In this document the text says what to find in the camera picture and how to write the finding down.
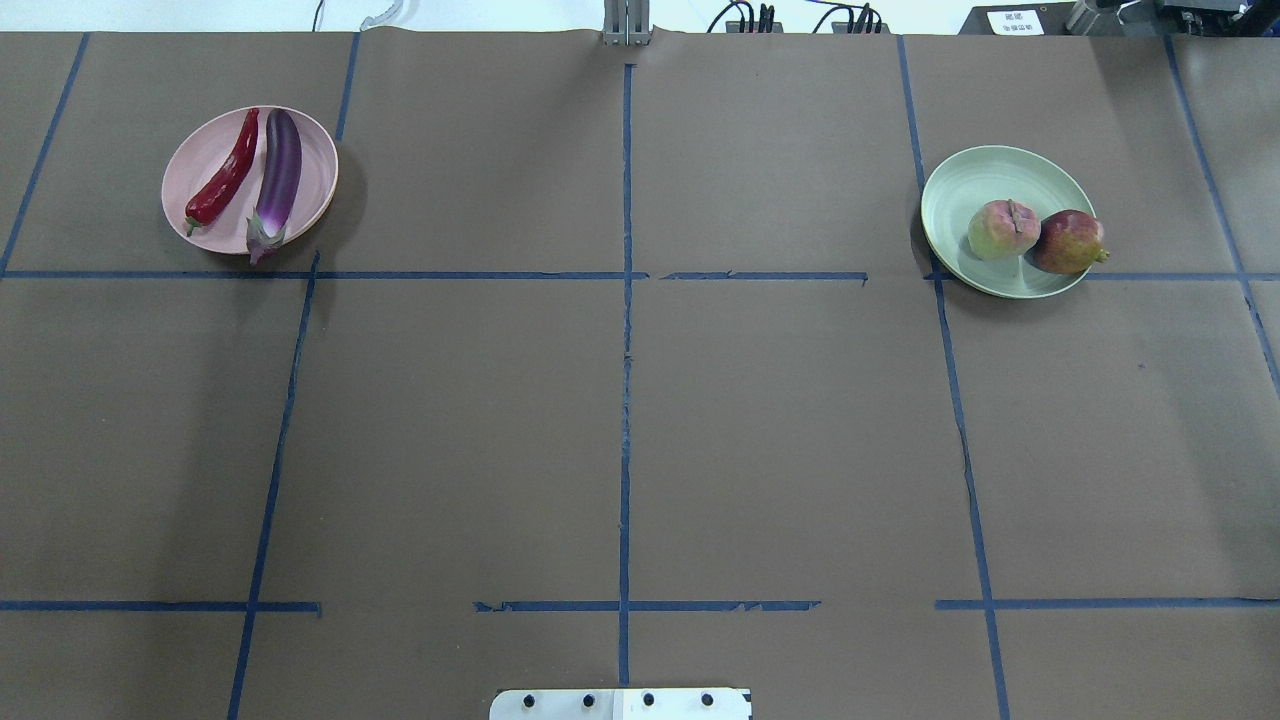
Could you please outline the purple eggplant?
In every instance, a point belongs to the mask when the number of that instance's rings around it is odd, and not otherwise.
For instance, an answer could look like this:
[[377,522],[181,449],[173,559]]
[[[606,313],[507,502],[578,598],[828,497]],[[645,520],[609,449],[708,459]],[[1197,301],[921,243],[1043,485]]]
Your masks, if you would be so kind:
[[293,117],[271,109],[266,124],[268,150],[259,200],[247,218],[250,265],[256,266],[285,243],[285,227],[298,193],[302,146]]

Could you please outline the pink green peach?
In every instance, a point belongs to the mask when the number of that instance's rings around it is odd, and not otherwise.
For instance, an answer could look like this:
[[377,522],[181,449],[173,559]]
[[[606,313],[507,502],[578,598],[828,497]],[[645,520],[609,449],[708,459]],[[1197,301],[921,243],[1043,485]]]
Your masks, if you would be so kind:
[[968,223],[970,251],[984,261],[1021,256],[1041,238],[1041,219],[1025,204],[997,199],[984,204]]

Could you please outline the pink plate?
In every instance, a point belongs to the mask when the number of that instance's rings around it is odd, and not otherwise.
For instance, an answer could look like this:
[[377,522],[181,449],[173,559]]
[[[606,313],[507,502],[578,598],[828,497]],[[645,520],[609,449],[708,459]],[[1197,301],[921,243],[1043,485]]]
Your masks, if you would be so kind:
[[[271,109],[260,106],[259,143],[253,164],[225,211],[210,225],[186,237],[184,206],[223,164],[234,143],[244,114],[251,108],[224,113],[201,126],[174,152],[161,186],[161,204],[170,227],[188,242],[215,252],[247,254],[247,218],[259,200],[268,150],[266,124]],[[328,209],[338,177],[337,146],[330,135],[311,117],[282,108],[294,119],[302,146],[302,172],[298,193],[287,222],[285,243],[308,229]]]

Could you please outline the red chili pepper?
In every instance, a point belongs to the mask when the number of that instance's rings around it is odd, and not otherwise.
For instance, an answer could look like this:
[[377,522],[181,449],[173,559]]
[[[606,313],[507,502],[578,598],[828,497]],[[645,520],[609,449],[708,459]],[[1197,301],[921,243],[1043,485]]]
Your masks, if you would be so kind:
[[244,114],[239,133],[223,164],[184,206],[186,237],[212,224],[227,209],[243,184],[257,151],[259,108]]

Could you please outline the green plate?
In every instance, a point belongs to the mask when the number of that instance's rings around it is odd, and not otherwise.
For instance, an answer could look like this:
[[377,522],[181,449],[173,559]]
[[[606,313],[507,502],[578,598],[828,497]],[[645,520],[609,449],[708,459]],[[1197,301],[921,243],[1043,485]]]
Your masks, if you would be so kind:
[[1041,270],[1027,255],[983,260],[970,249],[968,225],[988,201],[1014,200],[1039,218],[1073,209],[1094,213],[1076,179],[1039,154],[1004,145],[965,149],[943,160],[922,191],[922,223],[940,265],[955,279],[1001,299],[1046,299],[1088,274]]

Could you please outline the aluminium frame post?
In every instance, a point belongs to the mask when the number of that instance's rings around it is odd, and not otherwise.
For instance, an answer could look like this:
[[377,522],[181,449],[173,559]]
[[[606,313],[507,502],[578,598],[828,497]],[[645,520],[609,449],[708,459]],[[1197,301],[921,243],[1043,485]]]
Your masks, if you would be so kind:
[[652,42],[649,0],[604,0],[602,42],[607,47],[641,47]]

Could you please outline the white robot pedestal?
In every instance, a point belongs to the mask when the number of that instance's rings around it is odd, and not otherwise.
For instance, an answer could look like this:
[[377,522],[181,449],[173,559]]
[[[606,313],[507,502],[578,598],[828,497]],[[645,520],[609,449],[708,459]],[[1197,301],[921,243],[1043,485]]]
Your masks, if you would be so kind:
[[750,691],[728,687],[502,691],[489,719],[753,719]]

